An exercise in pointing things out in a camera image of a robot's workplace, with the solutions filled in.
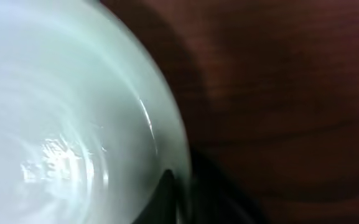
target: wooden table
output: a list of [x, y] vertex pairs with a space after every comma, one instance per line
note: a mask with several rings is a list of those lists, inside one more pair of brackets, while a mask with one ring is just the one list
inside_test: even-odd
[[103, 2], [273, 223], [359, 223], [359, 0]]

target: dark wood table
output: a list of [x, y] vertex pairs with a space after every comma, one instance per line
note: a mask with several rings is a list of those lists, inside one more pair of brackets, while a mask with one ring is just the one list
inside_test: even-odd
[[359, 0], [104, 0], [273, 223], [359, 223]]

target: white ceramic surface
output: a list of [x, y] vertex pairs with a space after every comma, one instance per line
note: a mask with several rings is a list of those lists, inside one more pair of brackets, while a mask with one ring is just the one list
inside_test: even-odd
[[0, 224], [129, 224], [190, 165], [147, 52], [95, 2], [0, 0]]

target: white bowl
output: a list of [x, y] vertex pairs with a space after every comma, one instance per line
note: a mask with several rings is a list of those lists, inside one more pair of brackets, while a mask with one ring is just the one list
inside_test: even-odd
[[160, 175], [186, 188], [159, 69], [103, 6], [0, 0], [0, 224], [129, 224]]

